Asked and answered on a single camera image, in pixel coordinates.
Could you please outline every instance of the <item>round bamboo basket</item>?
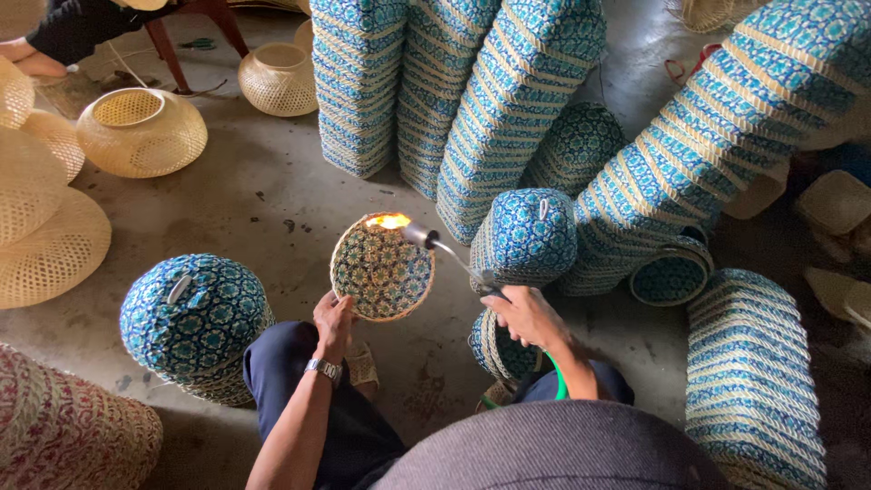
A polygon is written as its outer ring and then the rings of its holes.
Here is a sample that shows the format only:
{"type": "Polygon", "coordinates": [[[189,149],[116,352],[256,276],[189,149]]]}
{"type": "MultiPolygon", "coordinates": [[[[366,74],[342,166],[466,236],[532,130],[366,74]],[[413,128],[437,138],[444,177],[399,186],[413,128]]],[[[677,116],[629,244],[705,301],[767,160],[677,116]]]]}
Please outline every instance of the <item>round bamboo basket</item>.
{"type": "Polygon", "coordinates": [[[0,42],[26,36],[39,26],[47,11],[46,0],[5,0],[0,16],[0,42]]]}
{"type": "Polygon", "coordinates": [[[33,110],[37,93],[27,75],[0,56],[0,126],[18,129],[33,110]]]}
{"type": "Polygon", "coordinates": [[[345,231],[330,261],[330,281],[338,297],[356,300],[354,313],[372,322],[411,314],[427,298],[436,277],[436,253],[407,241],[398,229],[366,221],[393,213],[363,216],[345,231]]]}
{"type": "Polygon", "coordinates": [[[254,107],[273,116],[318,108],[312,59],[294,44],[264,44],[248,53],[239,65],[239,86],[254,107]]]}
{"type": "Polygon", "coordinates": [[[0,128],[0,248],[23,239],[60,207],[66,170],[29,134],[0,128]]]}
{"type": "Polygon", "coordinates": [[[174,93],[125,88],[82,112],[78,144],[97,167],[121,177],[171,174],[196,160],[208,132],[199,111],[174,93]]]}
{"type": "Polygon", "coordinates": [[[45,143],[64,163],[67,183],[76,178],[84,165],[84,152],[78,145],[75,126],[56,114],[34,109],[21,131],[45,143]]]}
{"type": "Polygon", "coordinates": [[[103,209],[62,187],[60,209],[33,233],[0,248],[0,310],[60,296],[90,276],[105,258],[111,225],[103,209]]]}
{"type": "Polygon", "coordinates": [[[0,488],[135,490],[163,426],[150,406],[0,343],[0,488]]]}
{"type": "Polygon", "coordinates": [[[294,44],[305,51],[308,56],[312,56],[312,50],[314,49],[314,27],[312,26],[312,19],[308,19],[306,22],[300,24],[300,27],[296,28],[294,44]]]}

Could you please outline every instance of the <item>stacked baskets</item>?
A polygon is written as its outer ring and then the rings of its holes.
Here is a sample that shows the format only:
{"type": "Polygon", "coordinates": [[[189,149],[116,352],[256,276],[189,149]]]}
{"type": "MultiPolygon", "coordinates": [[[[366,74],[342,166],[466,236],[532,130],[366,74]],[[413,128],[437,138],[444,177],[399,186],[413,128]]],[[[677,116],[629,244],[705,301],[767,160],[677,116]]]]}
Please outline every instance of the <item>stacked baskets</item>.
{"type": "Polygon", "coordinates": [[[408,2],[314,0],[314,79],[324,158],[366,179],[392,156],[408,2]]]}
{"type": "Polygon", "coordinates": [[[581,102],[566,107],[532,155],[520,186],[577,195],[625,142],[623,127],[604,105],[581,102]]]}
{"type": "MultiPolygon", "coordinates": [[[[569,196],[554,189],[499,194],[469,253],[476,270],[489,269],[501,284],[541,288],[575,262],[577,232],[569,196]]],[[[475,280],[472,289],[483,293],[475,280]]]]}
{"type": "Polygon", "coordinates": [[[498,10],[495,0],[421,0],[409,7],[396,110],[400,175],[432,201],[451,123],[498,10]]]}
{"type": "Polygon", "coordinates": [[[857,0],[782,0],[739,24],[577,197],[577,262],[563,291],[611,290],[845,113],[871,86],[869,16],[857,0]]]}
{"type": "Polygon", "coordinates": [[[765,277],[723,269],[687,313],[686,434],[736,487],[825,488],[795,300],[765,277]]]}
{"type": "Polygon", "coordinates": [[[469,245],[517,188],[538,143],[604,47],[597,0],[507,0],[478,52],[439,170],[436,210],[469,245]]]}
{"type": "Polygon", "coordinates": [[[72,289],[111,240],[100,206],[66,186],[84,160],[71,125],[33,111],[33,98],[27,77],[0,57],[0,310],[72,289]]]}
{"type": "Polygon", "coordinates": [[[0,487],[135,490],[157,463],[157,413],[0,343],[0,487]]]}
{"type": "Polygon", "coordinates": [[[133,283],[121,339],[137,362],[197,398],[251,400],[242,380],[247,346],[275,323],[248,268],[212,254],[165,260],[133,283]]]}

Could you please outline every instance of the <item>woven bamboo lampshade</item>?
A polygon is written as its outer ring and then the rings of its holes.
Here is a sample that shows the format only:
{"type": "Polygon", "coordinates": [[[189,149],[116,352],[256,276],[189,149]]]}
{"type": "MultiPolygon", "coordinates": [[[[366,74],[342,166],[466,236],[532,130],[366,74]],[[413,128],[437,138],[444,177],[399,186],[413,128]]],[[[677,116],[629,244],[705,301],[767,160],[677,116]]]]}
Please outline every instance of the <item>woven bamboo lampshade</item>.
{"type": "Polygon", "coordinates": [[[6,0],[0,16],[0,42],[26,36],[39,26],[47,11],[46,0],[6,0]]]}
{"type": "Polygon", "coordinates": [[[248,53],[239,65],[239,87],[251,105],[273,116],[318,108],[312,59],[295,44],[269,43],[248,53]]]}
{"type": "Polygon", "coordinates": [[[37,93],[27,75],[0,56],[0,126],[18,129],[33,110],[37,93]]]}
{"type": "Polygon", "coordinates": [[[275,323],[257,276],[212,254],[165,260],[136,280],[121,305],[121,339],[134,359],[194,397],[251,400],[247,346],[275,323]]]}
{"type": "Polygon", "coordinates": [[[60,296],[103,262],[111,241],[103,209],[76,189],[61,190],[55,215],[33,233],[0,248],[0,310],[60,296]]]}
{"type": "Polygon", "coordinates": [[[300,49],[308,54],[309,57],[312,56],[312,49],[314,46],[314,27],[312,26],[312,19],[308,19],[306,22],[300,24],[300,27],[296,28],[294,44],[299,46],[300,49]]]}
{"type": "Polygon", "coordinates": [[[427,298],[436,273],[436,254],[363,216],[345,231],[333,251],[330,280],[338,297],[356,300],[354,313],[373,322],[409,315],[427,298]]]}
{"type": "Polygon", "coordinates": [[[0,488],[135,490],[163,442],[158,414],[0,343],[0,488]]]}
{"type": "Polygon", "coordinates": [[[0,127],[0,247],[24,238],[56,212],[66,170],[29,134],[0,127]]]}
{"type": "Polygon", "coordinates": [[[496,196],[518,187],[604,48],[600,2],[546,4],[502,2],[450,127],[435,210],[463,245],[471,244],[496,196]]]}
{"type": "Polygon", "coordinates": [[[72,182],[84,165],[84,152],[76,139],[76,128],[51,112],[34,109],[21,131],[45,143],[66,166],[66,181],[72,182]]]}
{"type": "Polygon", "coordinates": [[[145,88],[97,99],[79,117],[76,136],[94,165],[136,179],[179,170],[203,153],[208,140],[206,123],[190,102],[145,88]]]}
{"type": "Polygon", "coordinates": [[[704,34],[729,28],[770,0],[671,0],[672,13],[686,29],[704,34]]]}

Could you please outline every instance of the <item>wristwatch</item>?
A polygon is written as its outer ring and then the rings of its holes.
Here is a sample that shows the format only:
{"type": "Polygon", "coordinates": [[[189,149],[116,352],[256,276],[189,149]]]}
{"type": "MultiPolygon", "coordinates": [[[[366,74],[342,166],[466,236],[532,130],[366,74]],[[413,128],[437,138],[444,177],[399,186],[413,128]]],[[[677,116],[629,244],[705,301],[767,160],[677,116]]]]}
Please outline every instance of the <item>wristwatch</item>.
{"type": "Polygon", "coordinates": [[[333,382],[333,387],[341,381],[341,365],[330,364],[323,359],[311,359],[306,364],[306,371],[318,371],[333,382]]]}

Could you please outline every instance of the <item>woven disc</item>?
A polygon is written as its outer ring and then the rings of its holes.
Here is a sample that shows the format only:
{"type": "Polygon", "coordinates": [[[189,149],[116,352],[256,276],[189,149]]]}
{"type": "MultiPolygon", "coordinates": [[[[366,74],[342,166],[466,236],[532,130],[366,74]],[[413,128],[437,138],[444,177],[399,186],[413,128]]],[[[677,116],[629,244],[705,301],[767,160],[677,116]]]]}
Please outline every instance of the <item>woven disc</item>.
{"type": "Polygon", "coordinates": [[[78,144],[97,167],[121,177],[171,174],[196,160],[208,131],[197,108],[174,93],[127,88],[89,105],[76,125],[78,144]]]}
{"type": "Polygon", "coordinates": [[[248,53],[239,65],[239,86],[251,105],[273,116],[301,116],[318,108],[312,59],[294,44],[264,44],[248,53]]]}
{"type": "Polygon", "coordinates": [[[37,93],[27,75],[0,56],[0,126],[18,129],[33,110],[37,93]]]}
{"type": "Polygon", "coordinates": [[[330,280],[339,297],[356,299],[354,313],[373,322],[402,318],[423,303],[436,273],[436,254],[405,240],[398,229],[366,221],[392,213],[363,216],[345,231],[333,251],[330,280]]]}
{"type": "Polygon", "coordinates": [[[273,323],[257,276],[212,254],[154,266],[131,286],[120,318],[121,339],[138,363],[195,397],[223,405],[251,400],[242,355],[273,323]]]}
{"type": "Polygon", "coordinates": [[[0,127],[0,247],[51,218],[66,187],[66,170],[36,138],[0,127]]]}
{"type": "Polygon", "coordinates": [[[61,187],[60,208],[33,233],[0,248],[0,309],[60,296],[99,267],[111,225],[103,209],[76,189],[61,187]]]}
{"type": "Polygon", "coordinates": [[[306,22],[300,24],[300,27],[296,28],[294,44],[308,53],[308,56],[312,55],[314,45],[314,28],[312,26],[312,19],[308,19],[306,22]]]}
{"type": "Polygon", "coordinates": [[[135,490],[163,426],[150,406],[0,343],[0,488],[135,490]]]}
{"type": "Polygon", "coordinates": [[[51,112],[34,109],[21,131],[45,143],[66,166],[66,181],[72,182],[84,165],[84,152],[76,140],[76,128],[51,112]]]}

